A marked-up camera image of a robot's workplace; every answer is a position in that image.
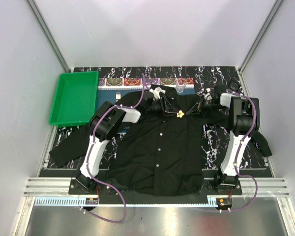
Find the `gold brooch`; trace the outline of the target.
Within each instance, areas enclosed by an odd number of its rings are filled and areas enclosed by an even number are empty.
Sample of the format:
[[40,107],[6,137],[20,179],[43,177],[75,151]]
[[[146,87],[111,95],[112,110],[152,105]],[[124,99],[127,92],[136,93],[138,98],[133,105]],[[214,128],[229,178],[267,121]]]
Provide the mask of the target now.
[[184,115],[185,115],[185,113],[184,113],[183,111],[180,110],[180,111],[177,113],[177,118],[182,118]]

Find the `black button shirt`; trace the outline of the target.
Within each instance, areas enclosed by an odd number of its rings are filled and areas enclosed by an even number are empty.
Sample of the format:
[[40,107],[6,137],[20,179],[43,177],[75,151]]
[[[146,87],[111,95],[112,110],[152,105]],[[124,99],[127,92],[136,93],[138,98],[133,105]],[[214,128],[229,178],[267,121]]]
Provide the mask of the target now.
[[[175,95],[170,103],[186,113],[200,98],[200,95],[179,96],[167,86],[152,85],[166,91],[165,96]],[[123,96],[116,105],[133,106],[143,92],[131,92]],[[124,123],[120,129],[127,129],[118,144],[116,158],[110,164],[107,175],[120,185],[139,193],[154,196],[179,196],[190,194],[202,186],[201,152],[203,127],[215,125],[227,128],[229,110],[218,109],[204,114],[176,116],[147,113],[137,123]],[[265,157],[271,150],[259,129],[253,132],[251,140],[257,143]],[[89,146],[89,122],[63,140],[50,151],[50,157],[57,167],[80,157],[86,157]]]

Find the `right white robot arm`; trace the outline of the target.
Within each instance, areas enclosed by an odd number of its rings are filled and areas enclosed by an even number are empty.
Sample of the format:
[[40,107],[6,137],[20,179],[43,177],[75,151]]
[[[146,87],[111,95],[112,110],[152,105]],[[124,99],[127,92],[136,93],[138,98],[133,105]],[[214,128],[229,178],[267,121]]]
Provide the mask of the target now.
[[204,114],[204,112],[228,108],[227,128],[230,139],[226,155],[213,180],[207,188],[219,195],[240,188],[239,169],[247,144],[253,132],[259,129],[259,100],[246,97],[230,88],[215,86],[202,92],[196,104],[185,114]]

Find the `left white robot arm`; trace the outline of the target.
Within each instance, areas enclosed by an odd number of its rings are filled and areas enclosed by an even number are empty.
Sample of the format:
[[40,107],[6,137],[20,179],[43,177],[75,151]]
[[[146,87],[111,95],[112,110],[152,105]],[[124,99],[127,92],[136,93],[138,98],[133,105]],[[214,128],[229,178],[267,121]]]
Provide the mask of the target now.
[[169,101],[173,96],[158,96],[146,91],[133,106],[116,105],[106,101],[89,121],[89,143],[85,160],[75,175],[79,189],[90,195],[96,190],[93,180],[99,173],[99,165],[108,142],[124,123],[137,123],[147,113],[169,113]]

